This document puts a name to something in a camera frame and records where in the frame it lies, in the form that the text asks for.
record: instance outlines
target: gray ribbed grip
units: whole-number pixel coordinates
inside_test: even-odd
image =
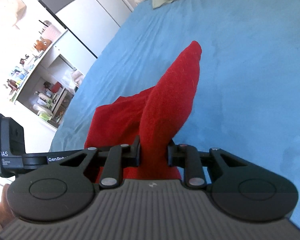
[[[31,224],[19,219],[0,233],[4,240],[300,240],[288,219],[251,224],[217,210],[203,191],[179,180],[131,180],[103,190],[69,220]]]

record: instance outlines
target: circular button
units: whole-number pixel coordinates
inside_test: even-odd
[[[101,184],[104,186],[113,186],[117,183],[115,178],[104,178],[101,180]]]
[[[30,194],[38,199],[54,199],[67,191],[67,184],[59,179],[41,179],[30,186]]]
[[[191,178],[189,179],[189,184],[192,186],[201,186],[204,184],[204,179],[201,178]]]
[[[252,200],[266,200],[274,196],[276,190],[270,182],[262,179],[248,179],[239,185],[239,192]]]

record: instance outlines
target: bed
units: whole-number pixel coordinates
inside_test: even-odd
[[[97,106],[154,86],[192,40],[203,51],[200,80],[175,142],[221,147],[293,181],[300,227],[300,0],[140,3],[91,67],[50,150],[83,148]]]

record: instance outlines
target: metal pin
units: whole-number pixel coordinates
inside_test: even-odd
[[[101,180],[101,184],[104,186],[113,186],[117,183],[115,178],[104,178]]]
[[[183,152],[183,153],[186,153],[187,152],[187,144],[184,144],[184,143],[182,143],[182,144],[179,144],[179,149],[180,149],[180,151],[181,152]]]
[[[201,178],[191,178],[189,179],[189,184],[192,186],[201,186],[204,184],[204,179]]]

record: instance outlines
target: shelf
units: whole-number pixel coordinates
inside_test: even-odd
[[[29,74],[26,76],[26,78],[24,79],[24,81],[22,82],[21,86],[19,87],[18,90],[14,91],[11,95],[11,99],[10,101],[12,103],[15,104],[15,102],[17,101],[18,99],[18,96],[20,95],[20,92],[22,91],[22,89],[24,88],[25,86],[25,83],[28,81],[28,79],[31,77],[31,74],[34,72],[34,70],[36,69],[36,67],[39,65],[39,63],[41,62],[41,60],[44,58],[44,56],[49,52],[49,50],[51,48],[53,48],[53,46],[55,45],[55,43],[67,32],[68,30],[65,30],[63,33],[61,33],[61,35],[55,40],[53,41],[53,43],[50,44],[50,46],[45,50],[45,52],[42,54],[42,56],[37,59],[35,62],[34,62],[34,67],[32,68],[32,70],[29,71]]]

